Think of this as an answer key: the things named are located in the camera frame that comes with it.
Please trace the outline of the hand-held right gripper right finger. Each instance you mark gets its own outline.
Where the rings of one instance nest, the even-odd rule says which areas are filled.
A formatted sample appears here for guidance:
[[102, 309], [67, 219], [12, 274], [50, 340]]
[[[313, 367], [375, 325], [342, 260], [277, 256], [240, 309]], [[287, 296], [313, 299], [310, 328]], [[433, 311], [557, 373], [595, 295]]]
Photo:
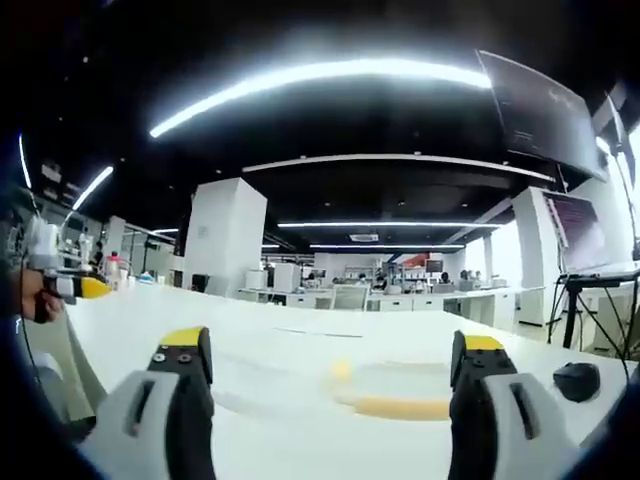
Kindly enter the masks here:
[[560, 479], [596, 443], [572, 441], [555, 400], [490, 336], [454, 332], [450, 479]]

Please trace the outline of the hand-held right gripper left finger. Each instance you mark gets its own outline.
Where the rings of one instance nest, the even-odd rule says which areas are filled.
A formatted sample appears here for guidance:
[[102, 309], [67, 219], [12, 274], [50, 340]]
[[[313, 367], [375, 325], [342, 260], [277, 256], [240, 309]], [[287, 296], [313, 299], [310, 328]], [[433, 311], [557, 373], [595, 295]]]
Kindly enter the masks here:
[[81, 451], [105, 479], [214, 479], [209, 329], [173, 331], [97, 409]]

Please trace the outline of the person's left hand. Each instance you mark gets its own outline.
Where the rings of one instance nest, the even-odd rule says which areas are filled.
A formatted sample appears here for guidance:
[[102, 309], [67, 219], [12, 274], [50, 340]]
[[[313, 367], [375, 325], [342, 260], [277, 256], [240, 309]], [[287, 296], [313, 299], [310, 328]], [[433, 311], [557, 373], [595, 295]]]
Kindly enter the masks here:
[[44, 288], [43, 277], [24, 271], [19, 281], [19, 314], [37, 324], [51, 323], [62, 312], [62, 301]]

